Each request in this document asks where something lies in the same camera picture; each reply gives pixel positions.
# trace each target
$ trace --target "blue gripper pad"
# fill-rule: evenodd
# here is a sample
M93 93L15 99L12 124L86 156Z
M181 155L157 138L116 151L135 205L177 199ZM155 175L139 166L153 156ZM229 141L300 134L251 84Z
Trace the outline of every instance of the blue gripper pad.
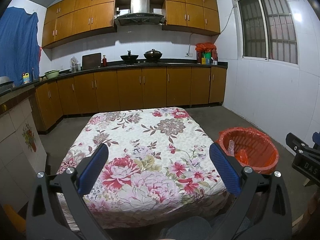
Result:
M316 143L317 145L320 145L320 134L315 132L312 136L312 140L314 143Z
M109 157L108 146L101 143L92 154L89 163L80 174L78 179L79 195L87 195L90 193L95 184L103 166L106 164Z
M227 190L238 197L241 193L240 177L227 160L225 153L213 143L209 149L209 156Z

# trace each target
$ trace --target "window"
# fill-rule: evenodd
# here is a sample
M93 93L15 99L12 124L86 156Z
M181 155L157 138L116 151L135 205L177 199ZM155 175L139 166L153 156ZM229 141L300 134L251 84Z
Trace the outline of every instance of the window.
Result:
M237 0L243 57L298 63L297 38L286 0Z

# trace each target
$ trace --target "red trash bin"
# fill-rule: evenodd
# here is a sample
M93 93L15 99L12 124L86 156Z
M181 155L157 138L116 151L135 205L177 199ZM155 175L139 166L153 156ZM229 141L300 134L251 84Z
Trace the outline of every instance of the red trash bin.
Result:
M271 174L276 170L279 153L270 137L254 128L234 127L220 132L217 143L222 150L228 152L229 141L235 142L234 153L239 161L239 152L246 152L249 166L257 173Z

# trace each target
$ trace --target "green container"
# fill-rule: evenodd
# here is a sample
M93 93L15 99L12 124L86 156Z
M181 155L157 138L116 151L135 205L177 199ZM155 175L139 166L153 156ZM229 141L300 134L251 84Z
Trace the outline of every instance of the green container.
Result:
M204 53L205 58L211 58L211 51Z

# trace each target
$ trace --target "metal screw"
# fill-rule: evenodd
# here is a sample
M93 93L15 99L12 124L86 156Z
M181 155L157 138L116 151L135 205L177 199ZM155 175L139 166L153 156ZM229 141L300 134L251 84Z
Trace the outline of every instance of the metal screw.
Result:
M249 167L249 166L245 166L245 167L243 168L243 170L244 170L245 173L251 173L251 172L252 172L252 168Z
M278 177L278 178L281 177L281 172L280 171L275 171L274 173L275 173L276 177Z
M68 174L72 174L74 172L75 172L75 169L73 167L69 167L66 169L66 173L68 173Z
M42 178L43 176L44 176L44 172L43 171L38 172L38 174L37 174L38 178Z

